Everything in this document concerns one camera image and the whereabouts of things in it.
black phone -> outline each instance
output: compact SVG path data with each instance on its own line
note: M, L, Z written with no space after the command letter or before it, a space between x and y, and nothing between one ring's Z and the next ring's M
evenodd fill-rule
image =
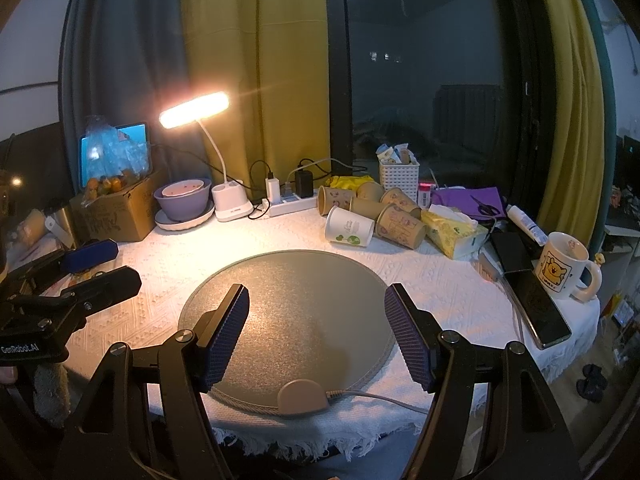
M540 349L566 341L571 329L536 275L526 270L505 275L520 304L518 310Z
M513 232L494 231L490 235L491 243L500 258L504 275L523 270L533 270L531 257L520 236Z

white tablecloth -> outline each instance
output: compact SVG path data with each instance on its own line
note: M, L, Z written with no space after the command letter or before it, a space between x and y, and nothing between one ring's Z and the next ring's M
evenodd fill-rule
M88 379L114 342L124 341L132 348L161 343L175 332L184 303L206 277L242 258L290 249L343 254L371 268L386 284L402 283L418 308L429 310L441 327L457 330L472 343L504 348L518 339L511 303L468 262L449 260L427 241L417 251L376 238L365 249L331 244L323 230L324 218L311 209L257 221L220 223L212 218L179 233L156 228L143 242L122 244L119 256L107 268L137 269L142 290L136 298L91 316L87 326L69 340L65 365ZM540 351L525 328L524 343L549 381L591 347L599 314L597 299L587 304L560 301L558 307L573 332L568 341ZM397 346L364 389L424 408L433 397L412 382ZM149 386L149 396L152 411L161 413L157 386ZM425 420L420 413L361 397L340 400L325 412L297 419L244 413L209 396L203 398L218 440L239 438L246 452L262 452L276 442L287 456L300 452L321 456L331 444L347 457L354 450L363 455L380 434L399 428L418 432ZM479 384L473 409L485 399L486 387Z

round gray mat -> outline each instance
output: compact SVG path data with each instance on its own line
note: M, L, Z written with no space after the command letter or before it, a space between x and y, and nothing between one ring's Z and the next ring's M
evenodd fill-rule
M231 406L277 414L278 391L293 379L325 391L359 388L393 348L385 283L362 264L323 251L278 251L225 267L187 300L178 328L193 328L234 283L249 290L249 317L223 380L209 392Z

black slipper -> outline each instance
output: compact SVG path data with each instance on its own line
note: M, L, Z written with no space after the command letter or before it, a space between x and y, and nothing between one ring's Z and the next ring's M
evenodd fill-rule
M580 379L575 383L575 389L583 399L599 404L604 396L602 390L593 379Z
M598 387L603 390L606 389L607 385L609 384L609 381L607 381L607 378L602 374L602 368L599 367L598 365L595 365L595 364L584 365L582 367L582 374L587 379L594 379Z

lamp base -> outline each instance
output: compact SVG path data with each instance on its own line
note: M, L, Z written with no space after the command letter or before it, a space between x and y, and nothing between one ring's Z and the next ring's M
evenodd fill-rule
M211 195L216 205L216 218L219 222L229 222L248 216L254 210L254 206L246 197L244 188L237 182L218 184L211 189Z

